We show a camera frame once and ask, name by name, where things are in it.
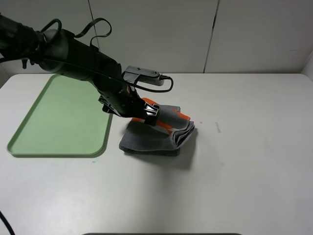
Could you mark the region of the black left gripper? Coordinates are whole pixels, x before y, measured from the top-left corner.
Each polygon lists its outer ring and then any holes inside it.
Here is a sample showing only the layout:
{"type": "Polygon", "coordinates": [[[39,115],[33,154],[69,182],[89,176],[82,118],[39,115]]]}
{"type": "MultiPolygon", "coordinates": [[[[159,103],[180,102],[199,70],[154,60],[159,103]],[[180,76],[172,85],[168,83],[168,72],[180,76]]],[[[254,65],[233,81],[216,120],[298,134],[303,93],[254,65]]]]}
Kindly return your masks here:
{"type": "Polygon", "coordinates": [[[129,85],[123,85],[116,91],[100,92],[99,101],[103,111],[123,118],[141,118],[144,123],[155,126],[159,117],[160,106],[145,102],[129,85]]]}

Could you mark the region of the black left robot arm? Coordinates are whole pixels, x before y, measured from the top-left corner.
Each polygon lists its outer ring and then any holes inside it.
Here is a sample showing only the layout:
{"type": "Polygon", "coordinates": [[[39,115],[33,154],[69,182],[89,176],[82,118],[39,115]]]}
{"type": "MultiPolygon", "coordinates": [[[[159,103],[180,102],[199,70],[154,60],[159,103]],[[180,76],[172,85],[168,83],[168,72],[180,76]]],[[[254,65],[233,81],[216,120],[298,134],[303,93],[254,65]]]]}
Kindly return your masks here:
{"type": "Polygon", "coordinates": [[[42,31],[0,17],[1,62],[21,60],[37,64],[50,73],[91,83],[100,93],[103,111],[123,118],[139,118],[147,125],[155,125],[159,106],[144,101],[135,84],[124,79],[122,67],[95,46],[85,45],[75,35],[62,29],[58,19],[52,20],[42,31]],[[57,29],[48,26],[57,23],[57,29]]]}

